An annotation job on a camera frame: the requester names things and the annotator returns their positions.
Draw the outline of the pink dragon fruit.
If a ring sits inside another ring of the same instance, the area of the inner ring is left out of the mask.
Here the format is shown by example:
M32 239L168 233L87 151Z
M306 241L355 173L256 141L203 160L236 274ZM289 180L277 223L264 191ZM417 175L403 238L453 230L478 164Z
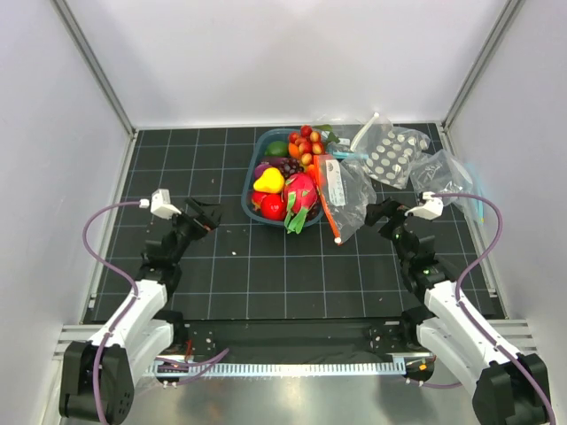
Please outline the pink dragon fruit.
M309 212L318 202L318 190L312 177L306 173L290 176L283 187L283 202L286 211L284 227L288 233L299 234Z

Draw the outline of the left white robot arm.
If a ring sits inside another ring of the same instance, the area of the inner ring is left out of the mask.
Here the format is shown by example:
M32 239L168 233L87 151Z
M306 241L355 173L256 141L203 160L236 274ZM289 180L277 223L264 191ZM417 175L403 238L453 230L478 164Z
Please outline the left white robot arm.
M131 409L135 388L146 370L165 351L177 354L187 345L183 315L168 311L182 276L180 261L191 243L218 228L218 204L186 199L182 211L169 192L158 189L151 197L125 207L147 209L171 228L158 241L148 240L136 276L117 266L109 269L124 278L130 292L105 325L84 341L72 341L63 355L58 412L66 418L121 424Z

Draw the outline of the yellow pear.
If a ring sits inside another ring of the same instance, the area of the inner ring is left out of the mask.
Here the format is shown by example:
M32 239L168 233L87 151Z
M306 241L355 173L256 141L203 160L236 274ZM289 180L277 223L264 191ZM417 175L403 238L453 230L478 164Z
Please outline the yellow pear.
M284 184L285 179L281 172L275 167L269 167L263 171L252 187L255 191L277 194L283 190Z

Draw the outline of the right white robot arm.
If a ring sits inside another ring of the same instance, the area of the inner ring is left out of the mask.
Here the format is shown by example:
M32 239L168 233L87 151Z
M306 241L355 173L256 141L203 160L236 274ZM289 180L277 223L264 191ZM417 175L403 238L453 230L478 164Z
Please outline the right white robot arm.
M402 314L400 342L410 351L425 348L445 364L469 392L479 423L554 424L545 362L495 330L461 291L470 270L454 273L435 252L434 236L412 228L440 217L443 200L424 192L415 207L387 198L366 208L366 225L387 219L379 233L392 242L403 282L420 303Z

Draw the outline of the red apple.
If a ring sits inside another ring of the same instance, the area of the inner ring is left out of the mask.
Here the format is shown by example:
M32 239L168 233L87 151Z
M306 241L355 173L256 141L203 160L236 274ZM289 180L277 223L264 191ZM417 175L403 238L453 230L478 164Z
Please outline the red apple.
M287 212L284 201L279 194L268 194L260 203L260 214L263 218L283 221Z

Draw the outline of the orange zipper clear bag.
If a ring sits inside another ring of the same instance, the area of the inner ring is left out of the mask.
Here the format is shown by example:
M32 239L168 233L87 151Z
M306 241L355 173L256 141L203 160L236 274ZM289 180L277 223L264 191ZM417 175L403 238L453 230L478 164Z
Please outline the orange zipper clear bag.
M367 206L377 200L365 166L356 156L341 160L330 154L315 157L316 185L336 245L365 224Z

